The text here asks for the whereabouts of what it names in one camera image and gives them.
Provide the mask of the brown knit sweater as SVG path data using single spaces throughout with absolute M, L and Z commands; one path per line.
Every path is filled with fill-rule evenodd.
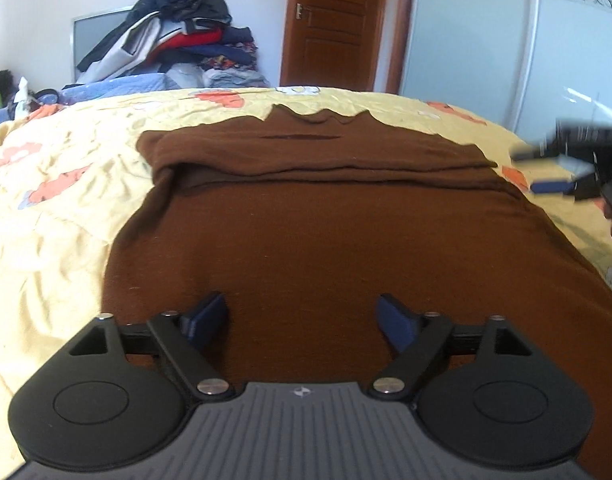
M 463 324 L 510 320 L 589 394 L 580 453 L 612 479 L 612 290 L 473 145 L 367 112 L 147 131 L 153 188 L 114 240 L 102 308 L 139 322 L 221 292 L 210 362 L 233 382 L 368 382 L 388 292 Z

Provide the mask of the pile of mixed clothes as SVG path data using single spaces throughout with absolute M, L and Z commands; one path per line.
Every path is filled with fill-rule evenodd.
M 267 88 L 251 29 L 234 27 L 225 0 L 138 0 L 76 65 L 92 84 L 166 73 L 190 88 Z

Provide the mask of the white sliding wardrobe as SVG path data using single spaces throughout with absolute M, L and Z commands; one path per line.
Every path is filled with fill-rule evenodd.
M 535 142 L 612 125 L 612 0 L 412 0 L 399 92 Z

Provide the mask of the yellow floral bed quilt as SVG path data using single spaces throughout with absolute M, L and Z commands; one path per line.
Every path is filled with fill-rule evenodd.
M 541 208 L 612 290 L 611 227 L 596 205 L 530 194 L 540 177 L 560 178 L 553 162 L 515 170 L 515 136 L 488 119 L 441 102 L 330 88 L 178 90 L 97 99 L 58 114 L 0 125 L 0 479 L 22 464 L 10 433 L 14 394 L 103 310 L 106 266 L 118 233 L 153 188 L 137 142 L 251 116 L 276 105 L 300 115 L 367 112 L 382 124 L 473 145 L 496 174 Z

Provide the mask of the blue quilted blanket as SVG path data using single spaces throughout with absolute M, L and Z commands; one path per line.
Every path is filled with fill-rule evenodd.
M 169 76 L 161 73 L 150 73 L 123 76 L 115 79 L 92 82 L 91 84 L 70 84 L 61 90 L 52 88 L 32 90 L 28 81 L 20 77 L 15 79 L 10 70 L 0 70 L 0 125 L 14 118 L 15 95 L 25 82 L 30 99 L 30 109 L 36 110 L 41 105 L 73 105 L 112 96 L 129 96 L 135 93 L 148 93 L 164 90 L 179 90 L 180 85 Z

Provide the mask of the brown wooden door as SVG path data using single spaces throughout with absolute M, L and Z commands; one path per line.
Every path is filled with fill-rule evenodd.
M 288 0 L 280 84 L 397 90 L 412 0 Z

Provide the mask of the grey flat monitor screen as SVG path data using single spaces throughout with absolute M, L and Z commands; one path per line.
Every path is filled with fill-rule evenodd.
M 130 7 L 88 14 L 73 18 L 71 24 L 71 75 L 75 82 L 79 77 L 77 65 L 86 54 L 112 29 L 118 26 L 129 13 Z

